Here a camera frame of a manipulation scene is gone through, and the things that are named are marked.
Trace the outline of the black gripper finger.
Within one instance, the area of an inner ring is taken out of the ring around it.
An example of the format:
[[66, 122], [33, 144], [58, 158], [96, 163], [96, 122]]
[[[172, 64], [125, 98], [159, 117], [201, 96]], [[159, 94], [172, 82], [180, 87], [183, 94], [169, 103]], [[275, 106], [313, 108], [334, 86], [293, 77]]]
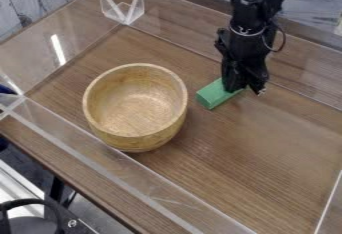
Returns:
[[265, 92], [265, 83], [268, 82], [268, 71], [265, 66], [256, 66], [249, 68], [248, 72], [248, 86], [256, 95]]
[[224, 90], [229, 93], [247, 87], [239, 63], [228, 57], [221, 60], [221, 83]]

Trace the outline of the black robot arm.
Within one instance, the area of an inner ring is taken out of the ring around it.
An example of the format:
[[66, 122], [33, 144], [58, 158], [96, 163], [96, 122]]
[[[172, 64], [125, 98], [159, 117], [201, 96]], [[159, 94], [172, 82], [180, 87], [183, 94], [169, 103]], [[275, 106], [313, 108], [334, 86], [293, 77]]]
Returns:
[[231, 19], [216, 31], [215, 48], [221, 54], [221, 83], [227, 92], [248, 87], [256, 95], [265, 90], [265, 58], [285, 44], [276, 23], [283, 0], [229, 0]]

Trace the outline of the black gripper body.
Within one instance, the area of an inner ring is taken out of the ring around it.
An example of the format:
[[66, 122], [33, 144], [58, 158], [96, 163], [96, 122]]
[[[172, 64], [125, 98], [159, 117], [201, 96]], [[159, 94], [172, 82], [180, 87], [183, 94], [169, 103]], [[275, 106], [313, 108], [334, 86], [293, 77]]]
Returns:
[[265, 27], [253, 34], [231, 28], [216, 31], [215, 48], [221, 55], [221, 74], [267, 75], [265, 58], [272, 51], [276, 29]]

